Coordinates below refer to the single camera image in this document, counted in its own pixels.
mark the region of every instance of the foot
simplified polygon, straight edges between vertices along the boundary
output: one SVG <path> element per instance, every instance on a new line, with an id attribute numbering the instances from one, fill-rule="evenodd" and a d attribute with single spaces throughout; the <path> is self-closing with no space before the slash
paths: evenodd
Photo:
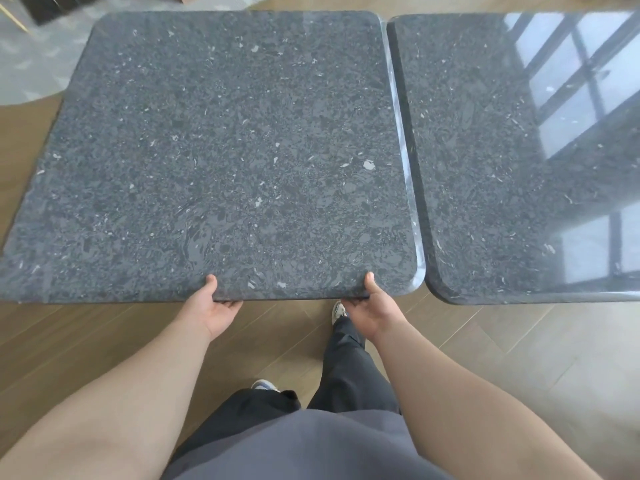
<path id="1" fill-rule="evenodd" d="M 336 301 L 331 313 L 331 325 L 335 325 L 338 318 L 348 316 L 349 314 L 347 313 L 347 310 L 344 309 L 342 302 L 340 300 Z"/>
<path id="2" fill-rule="evenodd" d="M 251 389 L 280 392 L 278 388 L 274 386 L 272 383 L 270 383 L 267 379 L 258 379 L 256 382 L 252 384 Z"/>

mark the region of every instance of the dark gray granite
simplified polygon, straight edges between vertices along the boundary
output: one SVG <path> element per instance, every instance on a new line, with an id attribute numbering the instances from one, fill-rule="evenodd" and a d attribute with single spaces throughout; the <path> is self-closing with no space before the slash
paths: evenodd
<path id="1" fill-rule="evenodd" d="M 168 301 L 206 273 L 217 299 L 361 296 L 366 270 L 416 288 L 382 33 L 356 12 L 101 19 L 6 241 L 0 298 Z"/>
<path id="2" fill-rule="evenodd" d="M 441 298 L 640 299 L 639 20 L 389 24 L 427 279 Z"/>

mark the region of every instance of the black pants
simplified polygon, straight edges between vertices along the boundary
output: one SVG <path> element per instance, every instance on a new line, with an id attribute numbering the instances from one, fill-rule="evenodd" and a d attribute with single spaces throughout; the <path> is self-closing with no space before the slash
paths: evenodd
<path id="1" fill-rule="evenodd" d="M 308 409 L 332 413 L 384 410 L 399 413 L 391 384 L 364 350 L 364 337 L 347 317 L 339 318 L 324 351 L 322 379 Z M 191 450 L 242 433 L 265 421 L 300 409 L 293 391 L 241 389 L 213 411 L 180 445 L 172 461 Z"/>

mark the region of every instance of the forearm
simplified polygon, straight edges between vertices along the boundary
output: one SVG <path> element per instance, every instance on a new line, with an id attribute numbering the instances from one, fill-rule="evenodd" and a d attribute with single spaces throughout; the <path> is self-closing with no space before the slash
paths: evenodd
<path id="1" fill-rule="evenodd" d="M 420 455 L 459 480 L 597 479 L 544 421 L 406 321 L 374 343 Z"/>
<path id="2" fill-rule="evenodd" d="M 199 324 L 172 322 L 44 416 L 0 461 L 0 477 L 111 478 L 118 476 L 117 465 L 133 478 L 158 478 L 180 434 L 210 339 Z M 80 470 L 77 459 L 64 458 L 78 449 L 89 456 Z M 29 459 L 36 454 L 39 462 Z"/>

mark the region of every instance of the gray shirt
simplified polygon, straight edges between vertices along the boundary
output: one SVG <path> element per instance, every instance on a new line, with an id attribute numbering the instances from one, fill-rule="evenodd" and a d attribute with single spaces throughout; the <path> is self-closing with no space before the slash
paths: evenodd
<path id="1" fill-rule="evenodd" d="M 204 445 L 163 480 L 453 480 L 418 455 L 404 418 L 388 411 L 301 410 Z"/>

